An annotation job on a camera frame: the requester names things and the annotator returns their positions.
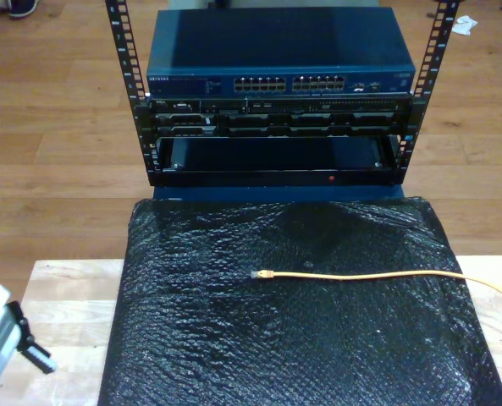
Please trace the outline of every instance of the ethernet cable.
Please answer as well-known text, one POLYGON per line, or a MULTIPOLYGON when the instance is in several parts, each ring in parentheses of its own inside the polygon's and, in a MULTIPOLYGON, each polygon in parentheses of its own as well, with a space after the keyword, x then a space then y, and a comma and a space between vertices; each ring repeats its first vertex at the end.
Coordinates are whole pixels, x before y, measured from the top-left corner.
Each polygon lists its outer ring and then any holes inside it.
POLYGON ((307 279, 327 279, 332 281, 361 281, 369 279, 384 279, 390 277, 419 277, 419 276, 435 276, 435 277, 454 277, 457 279, 466 279, 473 282, 478 282, 483 285, 489 286, 502 294, 502 287, 494 285, 488 281, 480 279, 479 277, 468 277, 461 273, 447 272, 447 271, 402 271, 402 272, 386 272, 386 273, 371 273, 367 275, 323 275, 318 273, 301 273, 301 272, 275 272, 269 270, 261 270, 251 272, 251 277, 257 279, 269 279, 273 277, 304 277, 307 279))

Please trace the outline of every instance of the server rack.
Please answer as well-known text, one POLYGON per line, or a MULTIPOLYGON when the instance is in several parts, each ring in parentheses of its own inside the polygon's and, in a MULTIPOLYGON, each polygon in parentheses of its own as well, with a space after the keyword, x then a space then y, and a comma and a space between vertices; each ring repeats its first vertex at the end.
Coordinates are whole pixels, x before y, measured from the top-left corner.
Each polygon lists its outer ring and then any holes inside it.
POLYGON ((459 2, 438 1, 412 94, 232 100, 148 97, 127 2, 106 6, 152 186, 316 186, 403 183, 459 2))

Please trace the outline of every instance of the network switch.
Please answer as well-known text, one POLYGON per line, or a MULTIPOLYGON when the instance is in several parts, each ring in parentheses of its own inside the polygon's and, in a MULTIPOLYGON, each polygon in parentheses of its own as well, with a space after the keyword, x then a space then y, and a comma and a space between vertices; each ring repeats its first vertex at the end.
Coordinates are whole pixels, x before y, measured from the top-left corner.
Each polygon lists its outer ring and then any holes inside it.
POLYGON ((157 16, 152 97, 407 93, 415 68, 391 8, 168 10, 157 16))

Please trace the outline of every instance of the bubble wrap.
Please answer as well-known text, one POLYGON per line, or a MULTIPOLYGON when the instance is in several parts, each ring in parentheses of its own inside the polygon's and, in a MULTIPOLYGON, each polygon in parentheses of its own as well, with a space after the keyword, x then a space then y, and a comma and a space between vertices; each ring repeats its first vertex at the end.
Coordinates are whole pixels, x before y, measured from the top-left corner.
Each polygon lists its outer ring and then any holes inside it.
POLYGON ((143 200, 100 405, 502 405, 463 281, 251 279, 252 271, 460 272, 422 199, 143 200))

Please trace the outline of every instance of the person's foot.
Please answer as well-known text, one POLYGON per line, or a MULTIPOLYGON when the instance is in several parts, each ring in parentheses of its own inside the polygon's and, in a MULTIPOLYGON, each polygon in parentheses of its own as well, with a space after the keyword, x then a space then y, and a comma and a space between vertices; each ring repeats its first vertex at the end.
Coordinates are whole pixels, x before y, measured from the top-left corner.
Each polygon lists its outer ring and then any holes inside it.
POLYGON ((8 15, 13 19, 23 19, 34 13, 39 0, 7 0, 8 15))
POLYGON ((8 4, 8 0, 0 0, 0 9, 1 10, 8 10, 10 8, 10 5, 8 4))

